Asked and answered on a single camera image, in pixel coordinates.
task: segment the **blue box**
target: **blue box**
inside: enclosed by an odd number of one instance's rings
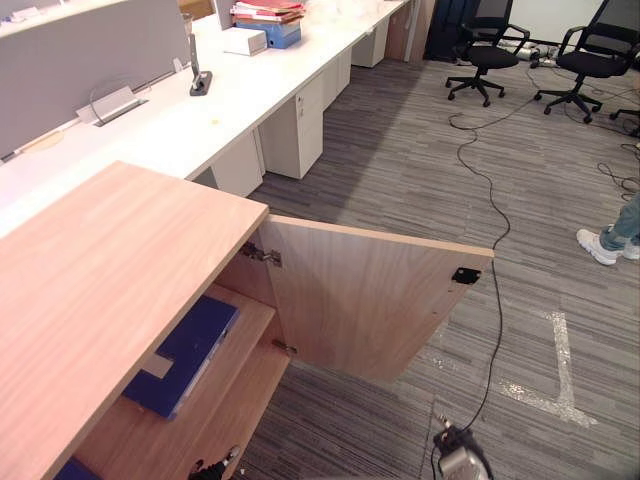
[[[276,25],[273,23],[244,23],[236,22],[238,28],[248,28],[250,30],[262,30],[267,34],[267,45],[269,48],[287,48],[302,38],[300,23],[294,25]]]
[[[174,418],[237,314],[231,305],[200,297],[156,350],[173,362],[164,377],[140,370],[123,395],[165,418]]]
[[[58,472],[54,480],[101,480],[100,477],[95,476],[87,467],[78,462],[75,458],[69,459],[65,463],[62,470]]]

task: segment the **wall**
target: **wall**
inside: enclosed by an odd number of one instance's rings
[[[601,0],[514,0],[511,23],[529,30],[532,39],[560,43],[569,28],[587,25],[600,3]]]

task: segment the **gray striped carpet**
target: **gray striped carpet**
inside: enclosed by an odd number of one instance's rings
[[[491,246],[504,221],[488,202],[486,182],[456,159],[472,133],[454,130],[447,117],[464,113],[456,121],[473,126],[506,115],[535,93],[526,71],[524,64],[492,71],[489,78],[503,84],[507,96],[490,92],[493,103],[482,108],[474,90],[446,99],[446,76],[472,74],[470,67],[385,60],[373,70],[354,68],[351,84],[325,112],[319,161],[302,181],[267,174],[252,198],[286,215]],[[542,88],[573,85],[549,69],[530,73]],[[628,74],[591,83],[618,93],[632,80]],[[585,93],[611,96],[590,87]],[[633,92],[623,97],[638,101]],[[622,118],[606,116],[633,107],[623,97],[607,100],[589,126],[567,118],[562,105],[545,116],[542,103],[529,104],[481,130],[480,140],[463,151],[469,164],[494,179],[496,202],[512,222],[496,260],[504,338],[487,405],[473,428],[497,479],[638,478],[640,269],[626,260],[600,266],[575,241],[578,228],[615,221],[623,204],[596,164],[638,175],[638,161],[619,146],[631,139],[595,126],[623,126]],[[566,109],[581,119],[574,105]],[[563,418],[503,390],[521,386],[558,404],[553,312],[566,319],[573,405],[597,422],[589,427],[572,421],[575,410],[563,410],[569,412]],[[459,425],[470,420],[497,333],[487,274],[393,384],[292,363],[241,461],[244,477],[236,478],[431,479],[434,415]]]

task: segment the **shoe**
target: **shoe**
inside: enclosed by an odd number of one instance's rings
[[[624,246],[622,255],[627,260],[640,260],[640,245],[634,245],[630,241]]]
[[[622,250],[606,250],[602,245],[600,245],[600,235],[590,232],[589,230],[585,230],[584,228],[578,230],[576,238],[578,239],[580,246],[589,252],[591,256],[602,265],[613,265],[616,263],[618,257],[622,255]]]

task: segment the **door hinge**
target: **door hinge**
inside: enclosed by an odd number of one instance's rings
[[[256,244],[253,242],[245,243],[240,249],[240,253],[246,257],[251,258],[252,260],[271,262],[276,267],[282,268],[282,255],[280,255],[280,252],[271,250],[269,253],[264,253],[264,251],[256,247]]]
[[[291,345],[287,345],[286,343],[284,343],[284,342],[282,342],[280,340],[274,340],[273,342],[271,342],[271,344],[274,347],[278,347],[279,349],[284,350],[289,355],[297,355],[298,354],[298,349],[296,347],[292,347]]]

